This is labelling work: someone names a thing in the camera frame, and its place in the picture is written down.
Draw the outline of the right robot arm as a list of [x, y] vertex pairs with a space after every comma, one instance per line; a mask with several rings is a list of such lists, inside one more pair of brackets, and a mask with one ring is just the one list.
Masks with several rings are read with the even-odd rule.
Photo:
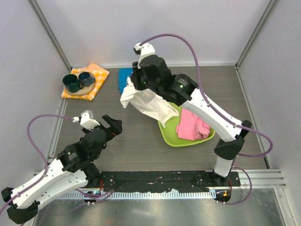
[[149, 89], [164, 100], [195, 114], [218, 133], [220, 139], [214, 149], [217, 159], [212, 179], [218, 186], [228, 183], [233, 161], [248, 133], [241, 126], [251, 127], [251, 122], [230, 122], [230, 116], [207, 96], [203, 96], [193, 79], [183, 73], [173, 74], [164, 59], [157, 55], [133, 62], [132, 69], [130, 79], [135, 89]]

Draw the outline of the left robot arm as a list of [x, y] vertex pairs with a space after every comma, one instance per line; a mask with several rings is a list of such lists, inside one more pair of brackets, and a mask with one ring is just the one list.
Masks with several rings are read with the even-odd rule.
[[34, 218], [57, 197], [83, 187], [97, 187], [101, 173], [94, 165], [107, 143], [122, 133], [122, 121], [103, 115], [108, 123], [103, 126], [93, 118], [91, 111], [84, 111], [79, 117], [70, 118], [79, 123], [84, 136], [78, 142], [66, 146], [56, 158], [48, 163], [35, 177], [23, 185], [1, 191], [9, 219], [16, 224], [24, 224]]

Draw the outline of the white printed t-shirt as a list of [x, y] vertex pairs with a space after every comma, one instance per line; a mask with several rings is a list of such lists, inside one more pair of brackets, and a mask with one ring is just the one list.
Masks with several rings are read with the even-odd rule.
[[123, 108], [131, 104], [140, 113], [159, 121], [162, 127], [171, 118], [179, 116], [178, 110], [150, 89], [136, 90], [130, 77], [127, 77], [120, 102]]

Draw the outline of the green plastic basin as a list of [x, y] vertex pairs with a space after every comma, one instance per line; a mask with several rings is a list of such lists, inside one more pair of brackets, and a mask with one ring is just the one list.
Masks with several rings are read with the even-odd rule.
[[213, 128], [208, 126], [202, 119], [186, 109], [171, 104], [179, 115], [172, 117], [159, 129], [163, 140], [171, 147], [185, 147], [196, 145], [212, 139], [215, 136]]

